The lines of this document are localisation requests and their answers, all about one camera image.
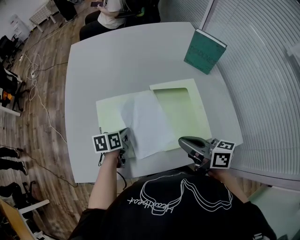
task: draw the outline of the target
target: wall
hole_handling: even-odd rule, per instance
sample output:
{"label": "wall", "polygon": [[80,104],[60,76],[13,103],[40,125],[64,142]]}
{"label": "wall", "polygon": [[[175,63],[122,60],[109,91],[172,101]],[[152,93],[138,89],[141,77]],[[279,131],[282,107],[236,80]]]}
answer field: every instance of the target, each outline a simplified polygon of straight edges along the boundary
{"label": "wall", "polygon": [[29,18],[34,12],[43,5],[47,0],[1,0],[0,1],[0,37],[7,35],[8,38],[13,36],[10,28],[9,19],[13,14],[17,14],[19,18],[29,27],[33,29]]}
{"label": "wall", "polygon": [[206,31],[228,44],[218,62],[244,144],[232,167],[300,180],[300,41],[296,0],[219,0]]}
{"label": "wall", "polygon": [[268,187],[251,202],[260,208],[277,238],[287,234],[292,239],[300,230],[300,192]]}
{"label": "wall", "polygon": [[191,22],[200,26],[210,0],[161,0],[159,13],[162,22]]}

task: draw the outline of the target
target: green book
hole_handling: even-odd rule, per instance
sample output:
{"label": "green book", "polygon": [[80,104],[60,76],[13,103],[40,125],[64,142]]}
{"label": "green book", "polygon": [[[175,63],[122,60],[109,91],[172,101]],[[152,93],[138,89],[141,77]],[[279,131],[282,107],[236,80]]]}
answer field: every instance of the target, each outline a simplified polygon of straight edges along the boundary
{"label": "green book", "polygon": [[205,74],[209,74],[225,52],[226,47],[227,45],[220,40],[197,29],[188,47],[184,61]]}

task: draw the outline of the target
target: white table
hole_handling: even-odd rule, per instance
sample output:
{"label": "white table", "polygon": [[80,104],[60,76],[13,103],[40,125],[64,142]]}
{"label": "white table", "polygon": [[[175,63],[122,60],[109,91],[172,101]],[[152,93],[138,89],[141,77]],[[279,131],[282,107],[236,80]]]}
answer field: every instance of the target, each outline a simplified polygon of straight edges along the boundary
{"label": "white table", "polygon": [[[242,143],[240,126],[217,67],[209,75],[183,61],[195,29],[189,22],[166,22],[110,31],[73,44],[67,67],[67,145],[75,182],[94,182],[99,154],[96,101],[148,90],[149,85],[194,78],[213,138]],[[121,172],[139,177],[193,163],[182,149],[127,162]]]}

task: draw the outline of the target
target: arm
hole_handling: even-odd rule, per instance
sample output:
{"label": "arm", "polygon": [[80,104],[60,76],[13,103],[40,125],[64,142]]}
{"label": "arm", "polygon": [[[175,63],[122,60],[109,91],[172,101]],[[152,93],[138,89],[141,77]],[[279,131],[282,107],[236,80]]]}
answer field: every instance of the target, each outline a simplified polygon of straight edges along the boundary
{"label": "arm", "polygon": [[105,15],[108,15],[108,16],[111,16],[111,17],[116,17],[116,16],[118,16],[119,13],[120,13],[120,11],[110,12],[110,11],[108,11],[106,8],[100,7],[99,5],[98,5],[97,8],[101,11],[101,13],[103,13],[103,14],[105,14]]}
{"label": "arm", "polygon": [[117,164],[119,150],[105,154],[103,164],[89,200],[89,209],[106,210],[117,197]]}
{"label": "arm", "polygon": [[243,203],[249,202],[247,196],[239,187],[236,178],[233,177],[227,170],[222,169],[211,169],[209,171],[209,176],[221,181],[234,195],[237,196]]}

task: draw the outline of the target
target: wood plank flooring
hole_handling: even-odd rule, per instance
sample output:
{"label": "wood plank flooring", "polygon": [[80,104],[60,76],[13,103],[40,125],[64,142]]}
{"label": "wood plank flooring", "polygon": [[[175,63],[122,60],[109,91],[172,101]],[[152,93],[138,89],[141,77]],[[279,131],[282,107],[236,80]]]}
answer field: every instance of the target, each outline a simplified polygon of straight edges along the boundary
{"label": "wood plank flooring", "polygon": [[[18,61],[22,53],[39,64],[38,55],[41,58],[41,69],[46,69],[54,64],[68,61],[70,47],[79,41],[79,30],[84,25],[86,15],[95,9],[85,2],[76,6],[78,16],[67,25],[60,14],[54,18],[57,23],[46,21],[41,25],[45,30],[41,33],[35,29],[27,40],[22,52],[16,57],[12,71],[26,79],[26,71],[30,62],[24,58]],[[41,71],[37,78],[38,92],[41,100],[49,110],[52,125],[66,138],[64,96],[67,64],[55,66],[47,71]],[[27,88],[32,87],[29,79],[26,80]],[[50,128],[45,109],[41,106],[36,96],[32,101],[25,95],[21,102],[24,113],[21,117],[15,117],[0,112],[0,144],[23,148],[30,156],[53,171],[58,176],[74,183],[71,165],[68,156],[67,144]],[[6,186],[17,182],[37,182],[34,186],[34,197],[39,200],[49,199],[50,204],[42,207],[44,215],[34,214],[37,225],[45,233],[58,239],[67,239],[75,228],[83,210],[88,206],[92,184],[80,184],[72,187],[65,181],[55,177],[52,173],[38,166],[24,154],[21,160],[26,161],[28,176],[20,171],[0,170],[0,185]],[[137,179],[128,180],[130,186]],[[250,195],[259,183],[248,180],[239,180],[245,192]],[[123,188],[123,182],[118,181],[118,193]]]}

